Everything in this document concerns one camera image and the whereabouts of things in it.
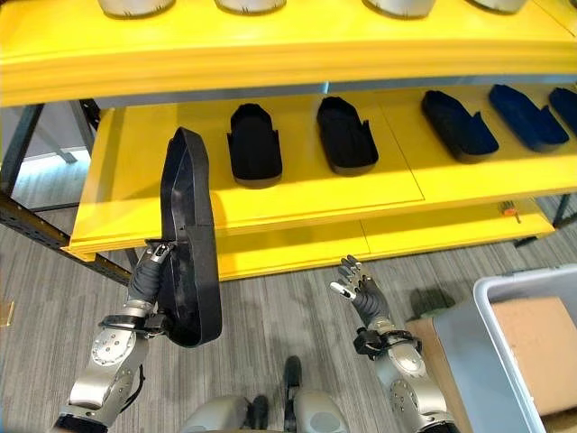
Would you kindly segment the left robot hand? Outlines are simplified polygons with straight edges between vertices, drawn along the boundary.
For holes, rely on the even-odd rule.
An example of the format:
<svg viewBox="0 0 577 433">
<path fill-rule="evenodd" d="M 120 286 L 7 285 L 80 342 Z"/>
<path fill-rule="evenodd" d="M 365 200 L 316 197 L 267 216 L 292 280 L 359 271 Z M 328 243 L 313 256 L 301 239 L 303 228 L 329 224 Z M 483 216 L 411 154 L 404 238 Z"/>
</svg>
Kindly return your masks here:
<svg viewBox="0 0 577 433">
<path fill-rule="evenodd" d="M 175 248 L 175 242 L 150 242 L 144 249 L 129 280 L 127 302 L 152 311 L 160 292 L 164 262 Z"/>
</svg>

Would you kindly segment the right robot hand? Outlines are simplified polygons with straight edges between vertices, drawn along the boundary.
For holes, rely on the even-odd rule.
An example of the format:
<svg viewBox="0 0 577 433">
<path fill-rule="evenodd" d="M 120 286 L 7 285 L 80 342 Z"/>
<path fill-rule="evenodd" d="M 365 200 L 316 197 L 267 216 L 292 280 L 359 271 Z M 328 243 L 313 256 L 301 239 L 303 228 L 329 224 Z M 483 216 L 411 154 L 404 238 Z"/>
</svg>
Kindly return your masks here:
<svg viewBox="0 0 577 433">
<path fill-rule="evenodd" d="M 389 304 L 367 268 L 348 254 L 338 267 L 340 278 L 329 284 L 329 289 L 353 304 L 364 326 L 378 320 L 390 321 Z"/>
</svg>

